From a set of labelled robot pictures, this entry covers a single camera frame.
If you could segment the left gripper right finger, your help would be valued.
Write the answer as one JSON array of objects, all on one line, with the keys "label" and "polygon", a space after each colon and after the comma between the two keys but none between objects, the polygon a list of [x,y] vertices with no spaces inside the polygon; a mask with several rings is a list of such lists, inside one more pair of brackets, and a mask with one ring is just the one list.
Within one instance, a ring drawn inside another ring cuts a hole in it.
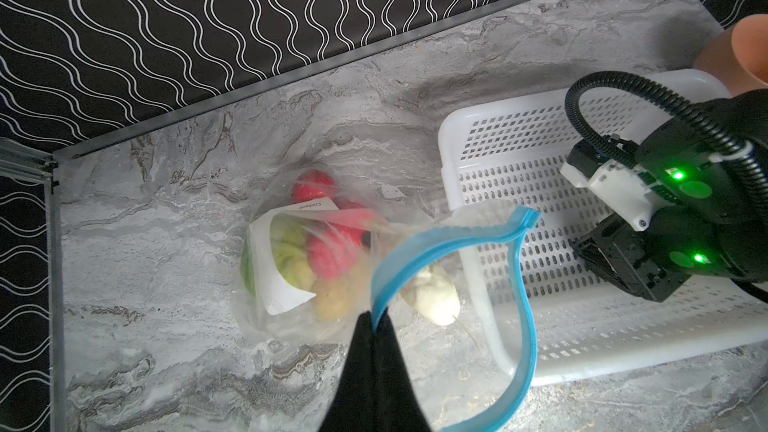
[{"label": "left gripper right finger", "polygon": [[396,332],[387,313],[373,335],[376,431],[426,431],[431,427],[412,388]]}]

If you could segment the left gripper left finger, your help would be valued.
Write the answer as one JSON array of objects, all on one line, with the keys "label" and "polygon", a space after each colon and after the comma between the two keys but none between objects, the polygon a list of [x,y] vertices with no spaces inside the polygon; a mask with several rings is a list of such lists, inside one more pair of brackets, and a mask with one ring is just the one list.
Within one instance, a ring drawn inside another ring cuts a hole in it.
[{"label": "left gripper left finger", "polygon": [[356,322],[337,391],[319,431],[374,431],[373,329],[371,314]]}]

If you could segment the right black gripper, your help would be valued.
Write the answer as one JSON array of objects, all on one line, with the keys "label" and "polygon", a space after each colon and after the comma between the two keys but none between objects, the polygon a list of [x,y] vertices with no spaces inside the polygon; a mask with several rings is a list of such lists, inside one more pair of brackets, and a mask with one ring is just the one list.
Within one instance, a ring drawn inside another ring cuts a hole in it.
[{"label": "right black gripper", "polygon": [[647,248],[646,233],[634,230],[617,213],[598,222],[573,250],[597,277],[648,301],[665,301],[691,278],[662,266]]}]

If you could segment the yellow potato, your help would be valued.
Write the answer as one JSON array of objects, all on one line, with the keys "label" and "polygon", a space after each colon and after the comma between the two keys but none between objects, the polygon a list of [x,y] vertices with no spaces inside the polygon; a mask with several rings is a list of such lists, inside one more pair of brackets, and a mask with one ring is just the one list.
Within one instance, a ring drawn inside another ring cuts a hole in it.
[{"label": "yellow potato", "polygon": [[318,278],[312,292],[315,294],[312,299],[315,318],[323,322],[348,316],[357,307],[359,299],[357,279],[351,274],[331,279]]}]

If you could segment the white plastic perforated basket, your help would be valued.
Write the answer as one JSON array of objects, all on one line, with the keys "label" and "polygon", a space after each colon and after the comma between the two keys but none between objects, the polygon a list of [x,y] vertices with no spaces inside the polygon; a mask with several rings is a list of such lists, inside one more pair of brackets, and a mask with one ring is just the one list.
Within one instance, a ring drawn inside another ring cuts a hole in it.
[{"label": "white plastic perforated basket", "polygon": [[[694,103],[737,97],[697,70],[647,79]],[[451,209],[499,199],[541,213],[521,252],[538,333],[535,383],[622,372],[765,340],[767,298],[759,301],[729,280],[693,276],[665,301],[653,302],[597,277],[575,255],[573,244],[611,211],[560,172],[579,141],[564,109],[569,88],[458,110],[439,132]],[[581,107],[598,133],[635,142],[668,120],[650,103],[611,88],[587,92]]]}]

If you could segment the clear zip top bag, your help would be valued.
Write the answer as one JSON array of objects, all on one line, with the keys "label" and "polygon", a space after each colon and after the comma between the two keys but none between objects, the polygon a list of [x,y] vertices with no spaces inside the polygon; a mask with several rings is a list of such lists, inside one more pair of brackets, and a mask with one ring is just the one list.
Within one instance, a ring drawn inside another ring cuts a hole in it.
[{"label": "clear zip top bag", "polygon": [[[293,203],[292,186],[301,173],[310,169],[334,178],[335,196]],[[270,249],[270,225],[278,216],[295,217],[303,222],[308,239],[334,227],[332,223],[340,214],[336,205],[339,201],[369,208],[375,219],[363,236],[362,253],[346,273],[357,279],[357,307],[343,319],[323,322],[313,312],[312,288],[294,288],[277,271]],[[447,260],[481,246],[504,246],[507,253],[502,273],[511,285],[520,322],[520,355],[512,368],[511,382],[500,397],[486,410],[457,424],[460,431],[498,431],[524,402],[537,368],[537,331],[523,283],[521,252],[540,217],[539,212],[526,206],[494,199],[434,219],[419,208],[380,198],[360,181],[334,174],[326,167],[295,168],[271,182],[246,227],[250,228],[257,296],[249,295],[239,268],[232,297],[234,317],[247,338],[266,335],[305,344],[344,342],[349,350],[358,317],[365,312],[371,314],[374,335],[384,313],[390,318],[392,302],[403,299],[400,291],[422,269],[435,263],[445,269]]]}]

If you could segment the green cabbage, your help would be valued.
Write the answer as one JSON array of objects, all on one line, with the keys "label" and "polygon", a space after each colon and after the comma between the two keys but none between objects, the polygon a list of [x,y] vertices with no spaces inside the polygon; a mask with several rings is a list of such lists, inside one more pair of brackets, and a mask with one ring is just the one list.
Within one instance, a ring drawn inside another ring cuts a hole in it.
[{"label": "green cabbage", "polygon": [[[240,261],[240,275],[246,290],[257,296],[256,275],[249,246],[250,228],[244,237]],[[309,291],[316,281],[316,274],[308,263],[307,229],[303,222],[292,216],[278,216],[270,225],[270,249],[274,264],[282,278],[292,287]]]}]

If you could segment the red strawberry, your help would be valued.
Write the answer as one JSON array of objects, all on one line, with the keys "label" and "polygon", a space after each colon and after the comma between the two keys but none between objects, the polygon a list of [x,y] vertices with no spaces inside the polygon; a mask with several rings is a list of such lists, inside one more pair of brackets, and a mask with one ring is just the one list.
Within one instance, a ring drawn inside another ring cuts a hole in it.
[{"label": "red strawberry", "polygon": [[309,266],[320,279],[330,280],[346,274],[363,251],[363,232],[348,227],[328,227],[307,239]]},{"label": "red strawberry", "polygon": [[320,198],[333,198],[336,192],[334,178],[321,170],[310,169],[299,175],[292,186],[292,202],[303,203]]},{"label": "red strawberry", "polygon": [[374,211],[352,201],[339,201],[336,205],[340,214],[332,225],[353,242],[362,243],[375,219]]}]

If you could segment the red strawberry front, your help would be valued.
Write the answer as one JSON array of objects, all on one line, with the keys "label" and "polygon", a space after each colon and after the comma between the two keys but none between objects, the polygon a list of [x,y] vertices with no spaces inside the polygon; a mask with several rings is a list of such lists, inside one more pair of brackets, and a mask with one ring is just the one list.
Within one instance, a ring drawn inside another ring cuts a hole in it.
[{"label": "red strawberry front", "polygon": [[307,239],[309,266],[320,279],[330,280],[346,274],[363,251],[363,232],[348,227],[328,227]]}]

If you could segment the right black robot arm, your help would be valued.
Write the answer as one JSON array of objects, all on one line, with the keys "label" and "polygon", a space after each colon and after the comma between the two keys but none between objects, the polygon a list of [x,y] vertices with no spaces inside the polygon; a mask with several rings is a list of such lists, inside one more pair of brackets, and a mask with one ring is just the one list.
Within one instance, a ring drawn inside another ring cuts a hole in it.
[{"label": "right black robot arm", "polygon": [[[611,88],[657,107],[668,120],[639,142],[602,135],[581,100]],[[562,166],[575,187],[609,208],[573,248],[596,276],[630,295],[662,302],[693,276],[767,293],[767,94],[694,103],[636,74],[579,79],[564,109],[579,141]]]}]

